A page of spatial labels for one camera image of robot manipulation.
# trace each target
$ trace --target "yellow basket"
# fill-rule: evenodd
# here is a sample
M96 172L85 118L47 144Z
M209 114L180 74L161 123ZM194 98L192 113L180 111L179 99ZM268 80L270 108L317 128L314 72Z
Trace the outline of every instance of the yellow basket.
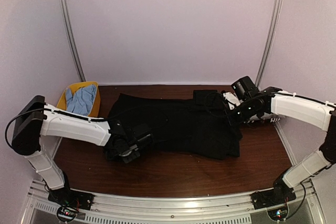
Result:
M99 107L100 107L100 93L98 89L98 83L96 83L95 81L79 82L79 83L75 83L75 84L68 86L67 89L70 89L71 93L74 94L80 88L87 87L92 84L97 87L97 93L96 93L96 97L94 98L93 106L89 113L89 116L96 118L98 116ZM59 99L57 103L57 108L61 110L67 110L67 100L65 98L65 92L67 89L65 89L65 91L63 92L61 98Z

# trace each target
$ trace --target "brown wooden surface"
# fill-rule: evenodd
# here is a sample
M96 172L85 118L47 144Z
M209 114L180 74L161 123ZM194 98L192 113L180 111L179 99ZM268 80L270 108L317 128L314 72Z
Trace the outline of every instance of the brown wooden surface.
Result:
M100 116L107 116L119 93L145 98L189 99L194 89L224 86L105 86ZM243 127L240 157L223 161L189 153L149 152L129 164L108 162L102 147L64 139L55 157L72 188L128 196L223 195L272 186L290 161L272 124Z

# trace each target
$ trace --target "blue cloth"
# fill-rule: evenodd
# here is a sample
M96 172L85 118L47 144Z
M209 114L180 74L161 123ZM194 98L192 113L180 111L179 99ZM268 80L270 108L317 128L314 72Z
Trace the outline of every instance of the blue cloth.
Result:
M67 89L65 92L67 111L80 115L89 115L93 102L95 101L96 93L97 87L93 84L80 88L73 95L71 90Z

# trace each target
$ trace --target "black garment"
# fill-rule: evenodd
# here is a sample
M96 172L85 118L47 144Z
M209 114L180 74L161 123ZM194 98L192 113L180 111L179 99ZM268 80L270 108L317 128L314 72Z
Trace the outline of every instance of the black garment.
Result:
M194 91L189 100L145 99L120 94L109 117L118 115L122 125L135 127L145 123L152 129L154 148L162 151L181 151L209 158L239 157L238 128L230 127L224 115L224 104L216 90Z

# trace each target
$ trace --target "white backdrop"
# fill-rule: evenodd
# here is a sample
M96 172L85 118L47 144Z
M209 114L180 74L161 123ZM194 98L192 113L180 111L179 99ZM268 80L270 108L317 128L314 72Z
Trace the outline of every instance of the white backdrop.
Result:
M87 80L231 84L255 79L274 0L67 0Z
M336 102L335 0L283 0L261 85ZM294 119L280 122L297 161L318 148L325 133ZM336 166L314 178L327 223L336 219Z
M33 176L24 157L4 140L8 121L37 94L56 105L78 82L59 0L0 0L0 223L20 223ZM54 138L44 141L48 147Z

